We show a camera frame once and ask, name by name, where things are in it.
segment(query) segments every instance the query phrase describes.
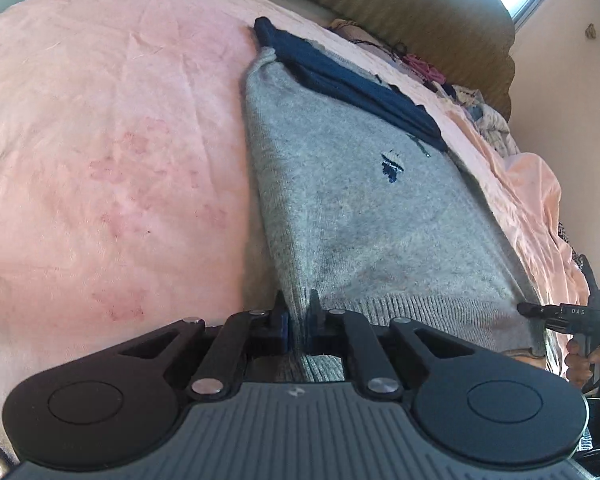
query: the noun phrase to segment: gray ribbed panel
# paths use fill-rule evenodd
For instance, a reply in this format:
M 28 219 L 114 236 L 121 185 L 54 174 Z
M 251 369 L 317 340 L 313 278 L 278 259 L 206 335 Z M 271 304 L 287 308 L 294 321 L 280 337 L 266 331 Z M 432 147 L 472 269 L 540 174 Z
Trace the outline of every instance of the gray ribbed panel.
M 304 394 L 292 396 L 296 387 Z M 487 471 L 427 443 L 396 404 L 349 383 L 246 383 L 233 399 L 193 408 L 176 435 L 133 464 L 104 472 L 21 466 L 9 480 L 492 480 L 590 478 L 576 465 Z

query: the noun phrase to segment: brown headboard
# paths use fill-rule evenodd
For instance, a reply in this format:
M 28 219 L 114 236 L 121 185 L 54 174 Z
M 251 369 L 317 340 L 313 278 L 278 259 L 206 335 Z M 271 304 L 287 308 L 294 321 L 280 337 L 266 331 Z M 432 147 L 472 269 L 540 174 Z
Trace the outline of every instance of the brown headboard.
M 506 119 L 515 66 L 513 21 L 500 0 L 310 0 L 394 46 L 405 44 L 450 82 L 482 91 Z

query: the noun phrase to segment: bed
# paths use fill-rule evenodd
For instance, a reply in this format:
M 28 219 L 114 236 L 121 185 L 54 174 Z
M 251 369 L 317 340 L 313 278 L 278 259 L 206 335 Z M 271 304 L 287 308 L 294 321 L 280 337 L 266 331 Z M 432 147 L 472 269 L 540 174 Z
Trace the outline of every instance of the bed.
M 504 22 L 497 5 L 485 16 Z M 541 300 L 586 303 L 557 235 L 550 168 L 533 154 L 502 158 L 460 107 L 378 56 L 265 0 L 26 0 L 0 15 L 0 410 L 44 368 L 183 317 L 222 323 L 272 301 L 278 283 L 241 99 L 259 16 L 424 104 Z M 464 30 L 468 56 L 476 37 L 489 37 L 477 21 Z M 391 27 L 369 29 L 414 44 Z M 490 39 L 502 66 L 488 71 L 490 84 L 465 64 L 456 75 L 425 44 L 416 52 L 506 116 L 512 24 L 502 30 Z M 461 51 L 444 50 L 456 60 Z M 9 449 L 1 422 L 0 444 Z

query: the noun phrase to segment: navy blue fabric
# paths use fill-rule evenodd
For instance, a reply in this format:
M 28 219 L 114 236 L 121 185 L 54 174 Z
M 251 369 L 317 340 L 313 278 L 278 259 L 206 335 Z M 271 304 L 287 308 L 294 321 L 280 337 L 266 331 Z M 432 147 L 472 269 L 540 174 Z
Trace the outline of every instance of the navy blue fabric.
M 424 106 L 352 72 L 307 41 L 277 30 L 268 18 L 258 18 L 253 27 L 260 45 L 275 49 L 276 57 L 302 86 L 378 116 L 441 152 L 448 149 Z

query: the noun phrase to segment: peach blanket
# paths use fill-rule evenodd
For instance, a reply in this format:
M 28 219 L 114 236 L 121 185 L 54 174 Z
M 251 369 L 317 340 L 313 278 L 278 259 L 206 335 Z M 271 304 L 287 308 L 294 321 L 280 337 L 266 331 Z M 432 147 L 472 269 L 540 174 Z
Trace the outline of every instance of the peach blanket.
M 240 108 L 261 15 L 424 104 L 542 300 L 586 301 L 547 165 L 500 159 L 461 110 L 315 23 L 265 0 L 27 0 L 0 15 L 0 409 L 44 368 L 272 301 Z

